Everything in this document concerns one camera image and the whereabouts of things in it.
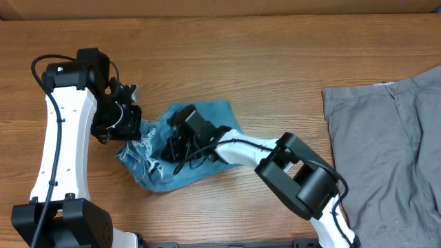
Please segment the light blue denim jeans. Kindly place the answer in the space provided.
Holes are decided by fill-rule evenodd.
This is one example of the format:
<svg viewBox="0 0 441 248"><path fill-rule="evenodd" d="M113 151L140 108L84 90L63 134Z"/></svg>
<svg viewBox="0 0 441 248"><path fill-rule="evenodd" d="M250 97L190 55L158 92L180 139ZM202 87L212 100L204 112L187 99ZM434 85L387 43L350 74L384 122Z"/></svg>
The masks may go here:
<svg viewBox="0 0 441 248"><path fill-rule="evenodd" d="M197 154L174 174L176 166L197 150L190 138L184 138L181 144L170 147L170 141L176 140L177 135L167 121L187 105L173 103L151 123L143 119L140 127L141 139L124 142L116 153L116 159L147 191L170 192L235 167L220 161L210 161Z"/></svg>

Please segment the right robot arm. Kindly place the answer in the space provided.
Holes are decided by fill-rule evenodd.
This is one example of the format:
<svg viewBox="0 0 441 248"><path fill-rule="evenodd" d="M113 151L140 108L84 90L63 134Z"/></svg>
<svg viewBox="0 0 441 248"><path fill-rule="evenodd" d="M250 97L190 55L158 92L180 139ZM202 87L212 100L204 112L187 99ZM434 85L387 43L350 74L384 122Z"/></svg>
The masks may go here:
<svg viewBox="0 0 441 248"><path fill-rule="evenodd" d="M295 134L261 139L221 126L212 131L176 130L161 153L174 173L198 159L250 167L295 215L314 227L321 247L359 247L340 204L347 182Z"/></svg>

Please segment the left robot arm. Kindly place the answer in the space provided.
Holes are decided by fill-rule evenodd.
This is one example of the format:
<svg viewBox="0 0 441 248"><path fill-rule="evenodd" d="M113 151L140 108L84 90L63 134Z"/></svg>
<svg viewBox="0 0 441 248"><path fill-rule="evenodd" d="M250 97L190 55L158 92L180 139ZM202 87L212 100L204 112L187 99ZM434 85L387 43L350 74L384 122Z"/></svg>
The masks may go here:
<svg viewBox="0 0 441 248"><path fill-rule="evenodd" d="M46 95L43 156L29 202L12 209L13 227L31 247L144 247L142 235L121 231L90 200L90 138L141 138L138 87L111 77L115 64L96 48L75 57L52 55L35 79Z"/></svg>

